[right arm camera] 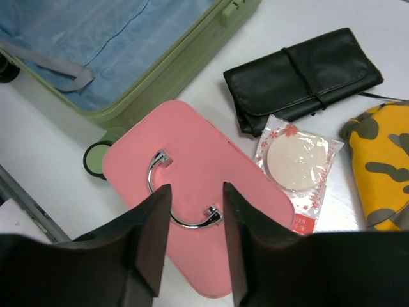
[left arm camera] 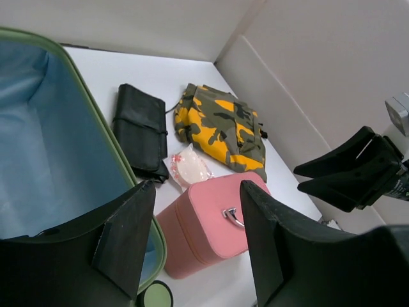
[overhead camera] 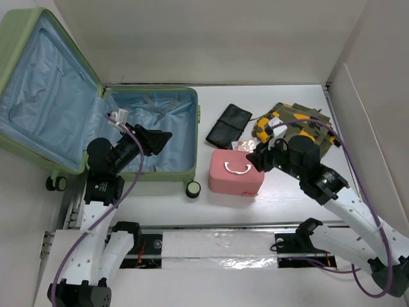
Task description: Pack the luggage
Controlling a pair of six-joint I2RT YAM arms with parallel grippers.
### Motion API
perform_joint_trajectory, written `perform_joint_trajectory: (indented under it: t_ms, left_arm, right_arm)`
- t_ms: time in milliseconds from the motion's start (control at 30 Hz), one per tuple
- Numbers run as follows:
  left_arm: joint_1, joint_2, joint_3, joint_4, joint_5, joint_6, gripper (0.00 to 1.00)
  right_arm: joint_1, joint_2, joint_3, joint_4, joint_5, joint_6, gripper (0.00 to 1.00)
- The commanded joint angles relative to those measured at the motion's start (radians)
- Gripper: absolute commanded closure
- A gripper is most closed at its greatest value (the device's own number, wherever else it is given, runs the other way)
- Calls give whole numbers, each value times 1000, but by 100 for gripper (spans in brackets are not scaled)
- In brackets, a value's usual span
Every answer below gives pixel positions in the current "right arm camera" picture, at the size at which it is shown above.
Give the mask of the yellow camouflage fabric pouch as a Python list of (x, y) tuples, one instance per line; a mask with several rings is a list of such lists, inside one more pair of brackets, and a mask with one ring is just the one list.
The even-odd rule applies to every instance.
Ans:
[(349, 119), (348, 146), (367, 228), (408, 229), (408, 102), (387, 102)]

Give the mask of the black leather roll pouch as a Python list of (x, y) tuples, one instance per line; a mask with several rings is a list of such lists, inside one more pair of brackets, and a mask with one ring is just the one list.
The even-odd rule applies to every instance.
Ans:
[(259, 137), (269, 116), (293, 122), (368, 89), (383, 76), (350, 28), (283, 48), (223, 73), (244, 134)]

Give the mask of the pink box with chrome handle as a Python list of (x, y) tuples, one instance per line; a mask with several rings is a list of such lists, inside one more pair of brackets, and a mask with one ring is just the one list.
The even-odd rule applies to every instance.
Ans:
[(190, 105), (167, 101), (106, 152), (103, 173), (129, 206), (169, 184), (173, 220), (167, 255), (192, 288), (220, 298), (231, 292), (223, 185), (284, 227), (294, 208), (287, 195), (245, 153)]

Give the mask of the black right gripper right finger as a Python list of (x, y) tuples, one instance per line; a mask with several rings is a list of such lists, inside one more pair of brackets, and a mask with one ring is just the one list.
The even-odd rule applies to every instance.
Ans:
[(223, 187), (235, 306), (407, 306), (408, 232), (299, 235)]

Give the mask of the light green hard suitcase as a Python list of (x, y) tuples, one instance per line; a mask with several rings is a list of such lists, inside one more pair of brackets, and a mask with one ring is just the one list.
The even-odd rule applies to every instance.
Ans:
[(105, 130), (84, 152), (102, 178), (107, 149), (172, 100), (247, 22), (258, 1), (2, 1), (1, 82), (21, 71)]

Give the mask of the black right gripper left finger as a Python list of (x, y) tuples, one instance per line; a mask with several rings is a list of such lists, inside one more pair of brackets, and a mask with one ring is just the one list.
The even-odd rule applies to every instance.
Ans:
[(2, 306), (151, 306), (170, 225), (171, 186), (69, 242), (1, 236)]

